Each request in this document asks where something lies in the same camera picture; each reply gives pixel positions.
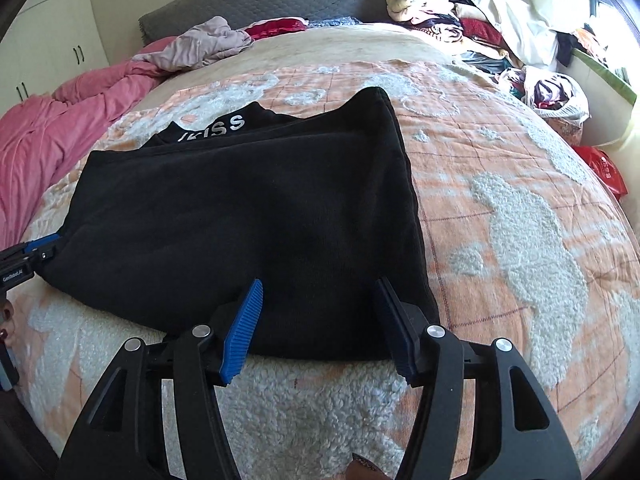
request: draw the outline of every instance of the white curtain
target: white curtain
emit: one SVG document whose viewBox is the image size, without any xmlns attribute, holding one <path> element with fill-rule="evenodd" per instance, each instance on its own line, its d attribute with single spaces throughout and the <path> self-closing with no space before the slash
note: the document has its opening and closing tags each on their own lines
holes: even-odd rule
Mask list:
<svg viewBox="0 0 640 480">
<path fill-rule="evenodd" d="M 572 32 L 588 18 L 584 0 L 472 0 L 525 64 L 555 68 L 555 31 Z"/>
</svg>

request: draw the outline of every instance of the dark painted fingernail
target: dark painted fingernail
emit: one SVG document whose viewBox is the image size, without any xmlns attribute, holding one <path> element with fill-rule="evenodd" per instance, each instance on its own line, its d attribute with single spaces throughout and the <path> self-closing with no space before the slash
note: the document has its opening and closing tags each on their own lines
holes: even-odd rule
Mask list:
<svg viewBox="0 0 640 480">
<path fill-rule="evenodd" d="M 362 455 L 357 453 L 351 453 L 351 457 L 361 466 L 366 467 L 367 469 L 371 469 L 372 471 L 376 471 L 378 473 L 382 473 L 382 469 L 380 469 L 377 465 L 375 465 L 371 460 L 367 460 Z"/>
</svg>

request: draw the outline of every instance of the crumpled gray cloth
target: crumpled gray cloth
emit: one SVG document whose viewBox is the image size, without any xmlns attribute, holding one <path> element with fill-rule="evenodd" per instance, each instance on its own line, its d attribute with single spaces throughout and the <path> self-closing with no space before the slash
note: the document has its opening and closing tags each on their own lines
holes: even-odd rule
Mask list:
<svg viewBox="0 0 640 480">
<path fill-rule="evenodd" d="M 235 56 L 253 42 L 244 30 L 231 30 L 224 18 L 214 16 L 175 38 L 162 52 L 137 54 L 132 59 L 148 61 L 168 72 L 195 70 Z"/>
</svg>

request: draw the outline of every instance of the patterned blanket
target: patterned blanket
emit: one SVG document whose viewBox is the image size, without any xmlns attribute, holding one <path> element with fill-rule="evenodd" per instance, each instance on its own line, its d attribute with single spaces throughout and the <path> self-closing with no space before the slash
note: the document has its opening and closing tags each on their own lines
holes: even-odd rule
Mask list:
<svg viewBox="0 0 640 480">
<path fill-rule="evenodd" d="M 460 338 L 510 338 L 558 410 L 584 476 L 610 450 L 640 394 L 638 244 L 618 204 L 533 111 L 469 69 L 351 62 L 249 73 L 132 112 L 96 150 L 132 150 L 171 120 L 201 129 L 257 100 L 307 117 L 381 86 L 404 135 L 428 278 Z M 24 239 L 55 232 L 85 160 L 43 196 Z M 162 334 L 89 309 L 35 278 L 10 291 L 18 394 L 58 453 L 100 374 L 131 336 Z M 172 384 L 165 430 L 180 475 Z M 357 452 L 393 475 L 420 391 L 389 362 L 249 357 L 218 398 L 247 479 L 338 478 Z M 465 390 L 454 474 L 468 464 L 473 387 Z"/>
</svg>

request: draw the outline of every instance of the green cloth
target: green cloth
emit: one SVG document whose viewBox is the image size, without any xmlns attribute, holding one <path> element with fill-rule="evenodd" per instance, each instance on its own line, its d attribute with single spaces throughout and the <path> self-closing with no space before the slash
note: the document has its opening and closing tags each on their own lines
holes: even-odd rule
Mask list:
<svg viewBox="0 0 640 480">
<path fill-rule="evenodd" d="M 572 55 L 580 59 L 586 66 L 604 79 L 605 83 L 618 92 L 620 97 L 626 99 L 630 105 L 633 106 L 636 104 L 636 98 L 638 97 L 636 92 L 611 70 L 577 48 L 572 50 Z"/>
</svg>

